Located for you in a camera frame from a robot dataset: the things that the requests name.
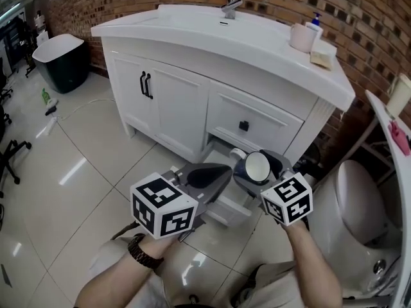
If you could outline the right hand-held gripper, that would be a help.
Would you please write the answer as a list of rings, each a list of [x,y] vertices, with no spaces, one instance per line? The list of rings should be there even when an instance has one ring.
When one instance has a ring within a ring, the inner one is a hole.
[[[290,226],[313,211],[313,191],[290,161],[270,150],[245,153],[235,150],[235,183],[283,226]]]

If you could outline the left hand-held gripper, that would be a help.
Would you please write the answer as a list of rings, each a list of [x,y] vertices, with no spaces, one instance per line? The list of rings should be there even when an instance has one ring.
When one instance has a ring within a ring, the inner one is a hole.
[[[219,163],[154,172],[130,186],[132,216],[154,239],[178,235],[183,240],[203,224],[200,216],[231,177],[232,168]]]

